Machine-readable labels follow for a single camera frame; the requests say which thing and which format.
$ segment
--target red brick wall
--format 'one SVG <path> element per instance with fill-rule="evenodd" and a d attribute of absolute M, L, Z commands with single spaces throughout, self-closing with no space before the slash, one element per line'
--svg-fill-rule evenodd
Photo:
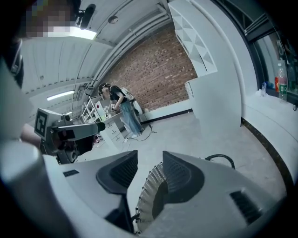
<path fill-rule="evenodd" d="M 184 83 L 196 77 L 170 27 L 130 52 L 102 82 L 127 88 L 143 109 L 151 111 L 188 99 Z"/>

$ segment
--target concrete floor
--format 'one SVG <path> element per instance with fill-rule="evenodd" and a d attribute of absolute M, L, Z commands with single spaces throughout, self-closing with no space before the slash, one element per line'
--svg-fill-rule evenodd
<path fill-rule="evenodd" d="M 151 124 L 153 131 L 157 133 L 152 133 L 142 142 L 130 139 L 129 142 L 123 143 L 123 152 L 138 150 L 138 171 L 128 189 L 128 203 L 132 215 L 135 213 L 135 206 L 145 179 L 149 171 L 162 161 L 164 150 L 194 157 L 207 157 L 217 153 L 228 155 L 234 160 L 239 172 L 265 189 L 276 200 L 285 196 L 285 186 L 274 161 L 246 127 L 240 127 L 236 134 L 206 141 L 200 136 L 199 123 L 192 112 Z M 147 126 L 138 140 L 146 138 L 149 133 L 150 128 Z M 103 142 L 94 146 L 92 151 L 80 156 L 77 162 L 104 158 L 117 153 L 111 151 Z M 224 158 L 214 160 L 230 166 Z"/>

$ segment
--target black trim strip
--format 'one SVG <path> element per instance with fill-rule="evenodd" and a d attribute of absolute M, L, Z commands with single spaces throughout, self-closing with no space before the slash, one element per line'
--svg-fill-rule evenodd
<path fill-rule="evenodd" d="M 258 139 L 259 142 L 261 142 L 262 146 L 264 146 L 266 151 L 270 154 L 270 156 L 272 157 L 274 163 L 276 164 L 283 178 L 287 194 L 290 194 L 290 192 L 294 188 L 294 182 L 288 167 L 285 165 L 279 153 L 276 151 L 273 145 L 265 138 L 265 136 L 261 132 L 259 132 L 252 124 L 250 124 L 247 120 L 245 120 L 244 118 L 241 118 L 241 123 L 248 130 L 250 130 L 250 132 Z"/>
<path fill-rule="evenodd" d="M 159 117 L 159 118 L 155 118 L 155 119 L 143 121 L 143 122 L 141 122 L 141 124 L 146 124 L 146 123 L 150 123 L 150 122 L 154 122 L 154 121 L 163 120 L 163 119 L 166 119 L 166 118 L 175 117 L 175 116 L 179 116 L 179 115 L 182 115 L 182 114 L 185 114 L 185 113 L 189 113 L 189 112 L 192 112 L 192 108 L 191 109 L 188 109 L 188 110 L 185 110 L 185 111 L 182 111 L 182 112 L 176 112 L 176 113 L 173 113 L 173 114 L 170 114 L 170 115 L 166 115 L 166 116 L 163 116 L 163 117 Z"/>
<path fill-rule="evenodd" d="M 77 170 L 75 170 L 75 169 L 70 170 L 70 171 L 63 172 L 63 174 L 64 174 L 65 177 L 69 177 L 69 176 L 75 175 L 77 173 L 79 173 L 79 172 Z"/>

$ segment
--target sneaker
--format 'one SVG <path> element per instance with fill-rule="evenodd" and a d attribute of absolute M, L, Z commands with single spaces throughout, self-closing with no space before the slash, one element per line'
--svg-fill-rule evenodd
<path fill-rule="evenodd" d="M 134 138 L 137 138 L 138 136 L 139 135 L 132 135 L 131 138 L 134 139 Z"/>

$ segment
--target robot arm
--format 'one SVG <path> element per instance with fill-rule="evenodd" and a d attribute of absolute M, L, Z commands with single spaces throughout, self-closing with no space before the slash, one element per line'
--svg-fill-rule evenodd
<path fill-rule="evenodd" d="M 57 156 L 62 164 L 68 164 L 90 151 L 94 135 L 104 129 L 102 122 L 74 125 L 68 115 L 38 108 L 34 132 L 41 137 L 43 153 Z"/>

